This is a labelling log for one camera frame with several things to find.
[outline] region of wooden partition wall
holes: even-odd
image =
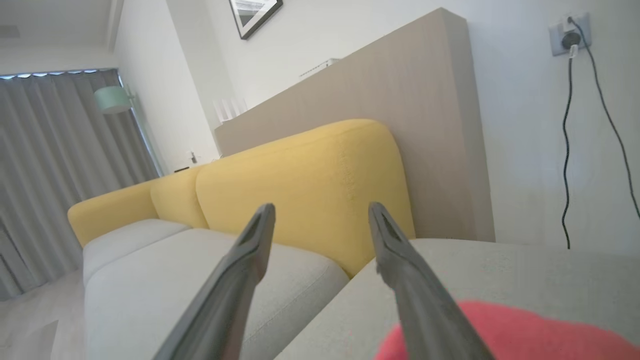
[[[447,10],[363,47],[214,134],[229,156],[362,118],[386,124],[396,139],[418,237],[495,241],[467,22]]]

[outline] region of ceiling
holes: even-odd
[[[19,32],[0,37],[0,47],[111,46],[116,3],[122,8],[119,0],[0,0],[0,26]]]

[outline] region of lamp shade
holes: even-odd
[[[131,109],[129,95],[120,86],[107,86],[93,93],[98,109],[103,114],[117,114]]]

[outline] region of yellow sofa cushion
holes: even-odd
[[[151,187],[151,199],[158,218],[206,229],[196,196],[196,177],[202,166],[162,177]]]
[[[371,201],[415,237],[393,136],[373,120],[345,120],[202,167],[196,192],[209,228],[239,234],[263,203],[276,206],[273,241],[322,254],[354,276],[374,257]]]
[[[67,212],[67,218],[80,245],[84,247],[98,236],[125,225],[158,218],[150,189],[160,180],[146,181],[73,205]]]

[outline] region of green wall lamp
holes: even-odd
[[[133,96],[121,86],[107,86],[100,88],[93,93],[98,109],[103,114],[117,114],[127,111],[133,107],[131,99]]]
[[[164,172],[162,167],[160,166],[157,154],[155,152],[152,141],[150,141],[150,133],[151,131],[147,128],[148,125],[144,119],[140,118],[140,113],[136,111],[134,106],[135,96],[130,95],[129,87],[127,89],[122,86],[107,86],[104,88],[100,88],[93,93],[95,98],[95,103],[98,106],[98,109],[101,113],[105,115],[113,115],[117,113],[121,113],[123,111],[131,110],[133,112],[133,118],[138,123],[138,128],[140,129],[140,133],[142,135],[142,140],[145,142],[147,149],[149,150],[149,154],[151,155],[151,160],[154,163],[156,168],[156,172],[159,176],[163,176]]]

